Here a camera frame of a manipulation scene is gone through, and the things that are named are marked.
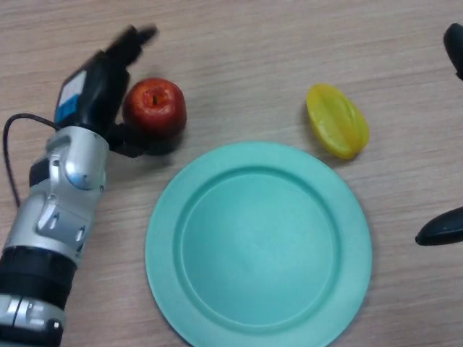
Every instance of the robotic arm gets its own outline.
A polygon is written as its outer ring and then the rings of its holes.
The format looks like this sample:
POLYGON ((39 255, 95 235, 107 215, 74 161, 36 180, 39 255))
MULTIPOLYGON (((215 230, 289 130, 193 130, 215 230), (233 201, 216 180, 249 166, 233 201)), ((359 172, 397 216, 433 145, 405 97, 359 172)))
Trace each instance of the robotic arm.
POLYGON ((127 67, 155 27, 129 27, 63 84, 57 133, 30 168, 30 195, 20 205, 0 258, 0 346, 59 346, 64 308, 106 185, 108 152, 135 157, 147 142, 115 125, 127 91, 127 67))

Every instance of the teal plate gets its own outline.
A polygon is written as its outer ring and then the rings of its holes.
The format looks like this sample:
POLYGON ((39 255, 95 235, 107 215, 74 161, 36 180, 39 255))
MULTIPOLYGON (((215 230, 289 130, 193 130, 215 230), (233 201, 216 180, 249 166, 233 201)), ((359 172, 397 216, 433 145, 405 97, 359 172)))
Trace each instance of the teal plate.
POLYGON ((372 250, 334 171, 293 147, 241 142, 171 181, 145 261, 164 317, 194 347, 321 347, 360 308, 372 250))

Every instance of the red apple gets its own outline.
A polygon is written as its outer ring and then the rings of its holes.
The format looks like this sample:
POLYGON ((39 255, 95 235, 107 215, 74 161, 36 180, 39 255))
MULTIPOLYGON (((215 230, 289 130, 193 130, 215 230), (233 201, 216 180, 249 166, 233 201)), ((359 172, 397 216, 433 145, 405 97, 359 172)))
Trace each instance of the red apple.
POLYGON ((162 78, 139 81, 122 106, 124 120, 149 137, 166 139, 182 132, 187 107, 180 88, 162 78))

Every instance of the wood grain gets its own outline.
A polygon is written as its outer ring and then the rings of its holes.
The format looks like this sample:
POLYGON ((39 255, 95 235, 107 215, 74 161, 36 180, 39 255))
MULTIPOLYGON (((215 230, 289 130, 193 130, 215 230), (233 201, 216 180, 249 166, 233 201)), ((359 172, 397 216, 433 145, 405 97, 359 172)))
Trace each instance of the wood grain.
MULTIPOLYGON (((335 346, 461 346, 462 245, 415 246, 433 216, 463 205, 463 84, 442 45, 460 0, 2 0, 0 120, 51 118, 65 77, 125 25, 161 36, 131 69, 184 91, 187 138, 168 163, 109 158, 110 186, 67 306, 63 346, 186 346, 156 308, 144 268, 149 216, 191 160, 238 140, 274 140, 325 161, 368 215, 374 272, 367 301, 335 346), (313 83, 339 86, 364 111, 371 141, 333 159, 305 123, 313 83)), ((18 121, 11 157, 21 195, 49 129, 18 121)), ((0 176, 0 241, 15 214, 0 176)))

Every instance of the black cable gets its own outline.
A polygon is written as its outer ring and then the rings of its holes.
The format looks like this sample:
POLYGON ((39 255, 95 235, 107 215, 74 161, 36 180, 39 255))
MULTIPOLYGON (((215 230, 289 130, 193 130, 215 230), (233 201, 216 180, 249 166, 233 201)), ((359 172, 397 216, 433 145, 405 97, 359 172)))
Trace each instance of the black cable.
POLYGON ((7 176, 9 180, 9 185, 12 188, 14 202, 16 203, 16 206, 19 207, 21 205, 20 195, 17 191, 16 183, 14 182, 12 165, 9 161, 9 153, 8 153, 8 131, 13 121, 17 119, 32 119, 33 121, 37 121, 39 123, 48 125, 49 127, 52 127, 55 130, 59 130, 59 127, 52 121, 49 121, 48 119, 36 116, 35 114, 30 114, 30 113, 15 114, 9 117, 7 122, 5 123, 5 126, 3 128, 3 158, 5 161, 5 167, 7 168, 7 176))

